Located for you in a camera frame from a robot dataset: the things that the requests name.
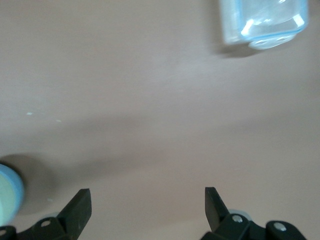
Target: container lid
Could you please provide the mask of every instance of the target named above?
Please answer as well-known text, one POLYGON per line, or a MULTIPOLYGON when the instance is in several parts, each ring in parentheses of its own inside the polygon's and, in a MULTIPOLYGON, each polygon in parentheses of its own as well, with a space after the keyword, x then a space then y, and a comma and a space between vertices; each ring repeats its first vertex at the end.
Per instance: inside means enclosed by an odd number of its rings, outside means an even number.
POLYGON ((24 185, 11 168, 0 164, 0 226, 9 224, 17 214, 23 198, 24 185))

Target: beige table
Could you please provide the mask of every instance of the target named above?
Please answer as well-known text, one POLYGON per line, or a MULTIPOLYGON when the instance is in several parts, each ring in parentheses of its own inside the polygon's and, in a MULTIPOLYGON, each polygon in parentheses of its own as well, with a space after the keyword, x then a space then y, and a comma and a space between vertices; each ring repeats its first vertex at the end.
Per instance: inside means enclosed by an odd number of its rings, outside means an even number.
POLYGON ((90 188, 80 240, 198 240, 204 188, 320 236, 320 2, 293 41, 221 42, 216 0, 2 0, 0 154, 18 231, 90 188))

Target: clear plastic container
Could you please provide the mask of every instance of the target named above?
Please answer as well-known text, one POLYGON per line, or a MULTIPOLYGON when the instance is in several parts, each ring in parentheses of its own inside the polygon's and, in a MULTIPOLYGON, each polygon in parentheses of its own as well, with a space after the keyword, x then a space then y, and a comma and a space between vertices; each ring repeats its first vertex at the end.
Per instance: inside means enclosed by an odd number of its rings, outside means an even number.
POLYGON ((293 39, 308 24, 308 0, 220 0, 226 44, 269 49, 293 39))

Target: blue lid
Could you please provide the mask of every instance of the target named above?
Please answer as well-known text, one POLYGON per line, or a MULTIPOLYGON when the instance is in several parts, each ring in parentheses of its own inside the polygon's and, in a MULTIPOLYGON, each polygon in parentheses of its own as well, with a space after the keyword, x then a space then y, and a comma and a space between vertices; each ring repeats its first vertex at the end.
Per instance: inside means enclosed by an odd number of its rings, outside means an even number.
POLYGON ((24 185, 11 168, 0 164, 0 226, 7 225, 17 214, 23 198, 24 185))

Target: plastic container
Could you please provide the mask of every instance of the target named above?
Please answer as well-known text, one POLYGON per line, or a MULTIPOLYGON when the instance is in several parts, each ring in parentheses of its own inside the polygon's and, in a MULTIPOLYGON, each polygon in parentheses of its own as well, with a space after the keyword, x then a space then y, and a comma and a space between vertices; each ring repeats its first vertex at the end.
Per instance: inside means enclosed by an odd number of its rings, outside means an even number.
POLYGON ((269 49, 292 40, 308 24, 308 0, 220 0, 224 42, 269 49))
POLYGON ((11 168, 0 164, 0 226, 9 224, 19 211, 24 198, 24 185, 11 168))

